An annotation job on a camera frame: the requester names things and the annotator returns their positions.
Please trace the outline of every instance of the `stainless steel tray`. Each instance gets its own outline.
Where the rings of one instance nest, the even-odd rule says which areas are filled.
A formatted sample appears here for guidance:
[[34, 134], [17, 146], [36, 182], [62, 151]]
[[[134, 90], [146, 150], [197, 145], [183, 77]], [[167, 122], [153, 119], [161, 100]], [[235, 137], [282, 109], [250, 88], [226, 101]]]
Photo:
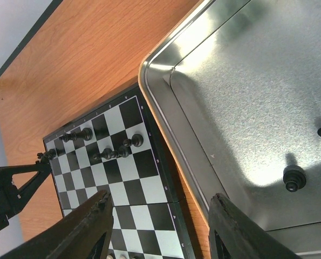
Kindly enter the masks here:
[[204, 1], [139, 79], [206, 217], [222, 192], [293, 251], [321, 250], [321, 0]]

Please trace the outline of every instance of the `black clamp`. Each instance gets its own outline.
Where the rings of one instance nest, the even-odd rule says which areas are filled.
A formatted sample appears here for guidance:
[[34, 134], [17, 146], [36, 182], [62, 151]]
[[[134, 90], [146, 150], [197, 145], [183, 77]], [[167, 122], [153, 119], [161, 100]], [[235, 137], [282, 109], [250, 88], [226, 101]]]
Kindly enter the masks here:
[[[30, 201], [39, 186], [51, 173], [50, 160], [56, 156], [51, 149], [38, 153], [38, 161], [33, 165], [0, 167], [0, 230], [9, 225], [8, 219], [20, 213]], [[37, 172], [27, 183], [18, 189], [13, 182], [13, 175]]]

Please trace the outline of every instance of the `wooden table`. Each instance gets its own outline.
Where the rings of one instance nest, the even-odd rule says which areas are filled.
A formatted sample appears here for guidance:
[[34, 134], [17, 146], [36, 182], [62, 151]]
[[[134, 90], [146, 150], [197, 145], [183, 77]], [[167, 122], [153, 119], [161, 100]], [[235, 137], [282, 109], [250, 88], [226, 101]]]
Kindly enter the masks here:
[[[63, 0], [0, 77], [8, 164], [34, 163], [44, 136], [135, 82], [142, 59], [196, 3]], [[14, 182], [19, 187], [31, 175]], [[209, 258], [208, 229], [183, 187], [203, 257]], [[25, 240], [61, 219], [51, 177], [19, 216]]]

